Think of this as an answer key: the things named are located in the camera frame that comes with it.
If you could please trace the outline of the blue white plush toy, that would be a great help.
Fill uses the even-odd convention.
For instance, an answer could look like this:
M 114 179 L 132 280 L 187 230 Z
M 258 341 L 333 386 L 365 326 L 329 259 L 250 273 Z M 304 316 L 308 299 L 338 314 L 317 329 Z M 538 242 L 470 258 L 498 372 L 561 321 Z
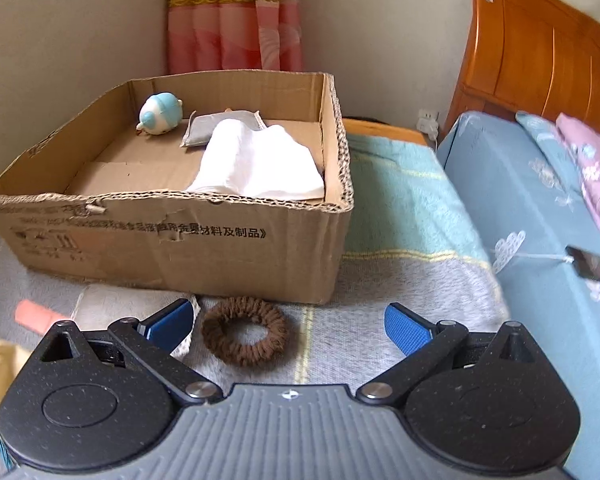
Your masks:
M 140 108 L 137 132 L 161 136 L 176 128 L 183 119 L 183 102 L 170 92 L 150 96 Z

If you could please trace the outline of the pink adhesive bandage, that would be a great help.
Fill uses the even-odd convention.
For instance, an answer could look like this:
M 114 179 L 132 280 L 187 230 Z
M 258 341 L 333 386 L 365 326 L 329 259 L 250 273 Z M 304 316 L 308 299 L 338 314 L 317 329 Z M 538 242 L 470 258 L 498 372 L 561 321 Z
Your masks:
M 58 313 L 29 299 L 19 301 L 14 314 L 18 325 L 38 335 L 45 335 L 55 323 L 70 318 L 70 315 Z

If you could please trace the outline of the brown cardboard box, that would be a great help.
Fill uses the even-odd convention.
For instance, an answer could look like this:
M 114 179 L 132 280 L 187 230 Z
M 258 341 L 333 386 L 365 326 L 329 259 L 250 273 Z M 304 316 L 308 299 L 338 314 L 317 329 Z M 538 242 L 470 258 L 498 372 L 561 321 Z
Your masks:
M 189 191 L 202 159 L 181 133 L 139 134 L 140 107 L 170 92 L 186 113 L 259 112 L 307 148 L 314 200 Z M 334 292 L 354 207 L 332 76 L 212 70 L 132 79 L 104 93 L 0 175 L 0 234 L 30 269 L 108 284 L 296 304 Z

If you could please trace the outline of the white wall plug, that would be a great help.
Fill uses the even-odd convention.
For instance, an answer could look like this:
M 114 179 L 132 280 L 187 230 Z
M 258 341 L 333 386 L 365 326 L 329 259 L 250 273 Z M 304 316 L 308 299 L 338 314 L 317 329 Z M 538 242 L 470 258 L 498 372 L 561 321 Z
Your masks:
M 438 116 L 439 114 L 435 110 L 425 110 L 424 108 L 421 108 L 418 111 L 416 122 L 416 130 L 434 143 L 437 142 L 440 131 Z

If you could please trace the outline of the black smartphone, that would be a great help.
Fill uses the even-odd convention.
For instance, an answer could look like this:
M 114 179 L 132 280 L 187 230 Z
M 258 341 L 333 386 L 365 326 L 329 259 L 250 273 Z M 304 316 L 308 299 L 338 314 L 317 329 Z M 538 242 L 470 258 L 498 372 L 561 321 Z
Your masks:
M 581 278 L 600 282 L 600 255 L 571 245 L 566 247 L 566 253 L 572 259 L 574 270 Z

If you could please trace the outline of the orange wooden headboard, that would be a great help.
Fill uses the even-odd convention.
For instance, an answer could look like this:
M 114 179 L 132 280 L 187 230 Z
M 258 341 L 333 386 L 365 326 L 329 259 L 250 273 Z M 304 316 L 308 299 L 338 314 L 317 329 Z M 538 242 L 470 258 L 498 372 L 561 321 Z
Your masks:
M 566 114 L 600 133 L 600 23 L 562 0 L 472 0 L 443 129 L 468 110 Z

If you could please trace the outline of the small grey sachet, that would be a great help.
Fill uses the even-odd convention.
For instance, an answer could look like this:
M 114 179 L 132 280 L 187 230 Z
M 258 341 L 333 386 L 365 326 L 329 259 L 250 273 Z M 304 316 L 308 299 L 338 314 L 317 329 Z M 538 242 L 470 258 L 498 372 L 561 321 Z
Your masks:
M 265 122 L 259 112 L 249 110 L 226 110 L 221 113 L 197 115 L 193 113 L 185 129 L 181 142 L 182 148 L 200 148 L 206 146 L 212 137 L 213 130 L 225 119 L 239 120 L 251 130 L 263 130 Z

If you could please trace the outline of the blue floral bed sheet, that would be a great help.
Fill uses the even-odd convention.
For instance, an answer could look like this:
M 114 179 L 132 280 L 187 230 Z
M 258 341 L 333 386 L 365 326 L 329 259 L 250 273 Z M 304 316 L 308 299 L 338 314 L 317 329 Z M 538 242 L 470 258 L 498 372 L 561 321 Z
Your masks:
M 600 479 L 600 282 L 581 278 L 566 247 L 600 255 L 600 228 L 581 195 L 562 188 L 516 122 L 461 114 L 438 149 L 491 258 L 512 317 L 528 328 L 576 399 L 581 429 L 567 460 Z

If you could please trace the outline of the white cloth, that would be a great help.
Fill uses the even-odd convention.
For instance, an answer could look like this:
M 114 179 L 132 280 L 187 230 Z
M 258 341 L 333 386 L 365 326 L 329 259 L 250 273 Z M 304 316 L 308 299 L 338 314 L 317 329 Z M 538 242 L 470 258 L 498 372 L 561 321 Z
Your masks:
M 284 127 L 253 130 L 227 118 L 213 129 L 187 189 L 266 200 L 319 200 L 325 183 L 310 150 Z

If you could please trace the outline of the large grey sachet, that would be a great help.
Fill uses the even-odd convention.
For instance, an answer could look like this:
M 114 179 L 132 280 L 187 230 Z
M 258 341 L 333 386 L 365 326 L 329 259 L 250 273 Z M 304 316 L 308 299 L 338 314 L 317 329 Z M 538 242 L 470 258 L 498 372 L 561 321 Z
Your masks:
M 82 292 L 71 318 L 81 330 L 106 330 L 118 318 L 143 320 L 181 298 L 192 302 L 196 318 L 200 312 L 197 299 L 185 292 L 91 284 Z

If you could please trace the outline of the blue pillow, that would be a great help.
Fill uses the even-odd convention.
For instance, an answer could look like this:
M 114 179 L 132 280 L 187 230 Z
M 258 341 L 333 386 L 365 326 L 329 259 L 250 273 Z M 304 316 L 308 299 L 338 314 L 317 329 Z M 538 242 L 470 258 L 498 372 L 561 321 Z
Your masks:
M 580 170 L 554 122 L 527 112 L 517 112 L 515 118 L 553 167 L 562 188 L 581 195 Z

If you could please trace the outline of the pink patterned curtain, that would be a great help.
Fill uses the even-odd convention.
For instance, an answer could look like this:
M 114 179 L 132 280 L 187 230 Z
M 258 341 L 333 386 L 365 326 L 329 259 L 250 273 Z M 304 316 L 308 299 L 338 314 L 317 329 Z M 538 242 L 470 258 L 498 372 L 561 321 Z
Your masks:
M 171 74 L 302 70 L 299 0 L 166 0 Z

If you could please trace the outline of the brown knitted scrunchie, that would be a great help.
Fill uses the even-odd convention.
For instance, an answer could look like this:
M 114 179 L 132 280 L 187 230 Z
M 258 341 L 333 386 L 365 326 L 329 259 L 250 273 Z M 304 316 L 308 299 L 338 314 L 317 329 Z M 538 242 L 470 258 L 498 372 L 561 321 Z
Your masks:
M 251 297 L 220 300 L 201 324 L 206 348 L 225 364 L 264 365 L 280 358 L 289 336 L 286 316 L 267 301 Z

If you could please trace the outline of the grey green checked blanket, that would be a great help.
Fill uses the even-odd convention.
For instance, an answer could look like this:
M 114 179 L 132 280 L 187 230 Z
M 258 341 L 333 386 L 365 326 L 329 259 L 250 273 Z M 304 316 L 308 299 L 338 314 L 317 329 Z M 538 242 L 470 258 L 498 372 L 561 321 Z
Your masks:
M 392 302 L 476 332 L 494 332 L 508 318 L 480 237 L 434 152 L 376 136 L 350 136 L 349 148 L 355 205 L 332 299 L 287 304 L 285 352 L 264 365 L 223 363 L 199 332 L 178 350 L 223 389 L 236 382 L 358 388 L 401 359 L 384 330 Z M 18 302 L 72 316 L 88 285 L 26 269 L 0 237 L 0 339 L 33 349 L 38 335 L 15 322 Z

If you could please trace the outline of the pink floral quilt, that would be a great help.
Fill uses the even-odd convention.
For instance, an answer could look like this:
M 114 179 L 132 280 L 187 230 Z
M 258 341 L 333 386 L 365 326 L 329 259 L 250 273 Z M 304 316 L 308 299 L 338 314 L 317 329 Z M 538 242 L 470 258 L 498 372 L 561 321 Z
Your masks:
M 560 114 L 557 130 L 576 158 L 583 197 L 600 228 L 600 134 L 579 119 Z

